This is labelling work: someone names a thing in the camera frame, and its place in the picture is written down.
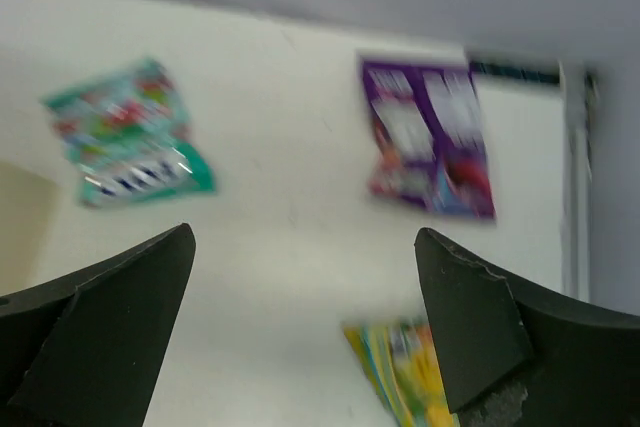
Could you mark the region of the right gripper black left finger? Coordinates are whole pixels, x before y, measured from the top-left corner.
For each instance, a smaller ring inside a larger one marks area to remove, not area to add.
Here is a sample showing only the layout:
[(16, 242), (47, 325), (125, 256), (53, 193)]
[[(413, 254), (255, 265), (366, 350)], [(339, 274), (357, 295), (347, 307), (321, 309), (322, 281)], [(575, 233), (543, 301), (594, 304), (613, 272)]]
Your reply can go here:
[(195, 251), (182, 223), (2, 296), (2, 425), (143, 425)]

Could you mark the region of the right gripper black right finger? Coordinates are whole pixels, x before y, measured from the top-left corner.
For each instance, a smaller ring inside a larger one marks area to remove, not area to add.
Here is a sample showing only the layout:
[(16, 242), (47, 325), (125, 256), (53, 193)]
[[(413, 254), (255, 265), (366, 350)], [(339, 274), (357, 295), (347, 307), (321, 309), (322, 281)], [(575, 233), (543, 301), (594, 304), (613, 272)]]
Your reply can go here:
[(431, 228), (415, 255), (461, 425), (638, 425), (638, 317), (547, 289)]

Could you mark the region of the yellow green snack pack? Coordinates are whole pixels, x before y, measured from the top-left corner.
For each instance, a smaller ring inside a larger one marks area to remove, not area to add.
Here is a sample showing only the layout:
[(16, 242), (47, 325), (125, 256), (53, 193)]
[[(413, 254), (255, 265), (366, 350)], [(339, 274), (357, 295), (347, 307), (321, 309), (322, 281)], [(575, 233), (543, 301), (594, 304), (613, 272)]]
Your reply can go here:
[(455, 427), (429, 323), (424, 317), (347, 323), (342, 333), (397, 425)]

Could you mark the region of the teal Fox's candy bag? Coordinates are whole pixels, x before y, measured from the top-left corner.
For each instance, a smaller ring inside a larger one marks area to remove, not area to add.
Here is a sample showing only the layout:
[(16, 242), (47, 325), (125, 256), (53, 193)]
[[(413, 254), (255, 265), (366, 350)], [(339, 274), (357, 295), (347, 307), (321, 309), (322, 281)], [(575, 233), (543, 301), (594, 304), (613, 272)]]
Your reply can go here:
[(190, 116), (167, 69), (147, 58), (41, 100), (82, 204), (105, 208), (212, 193), (212, 168), (190, 139)]

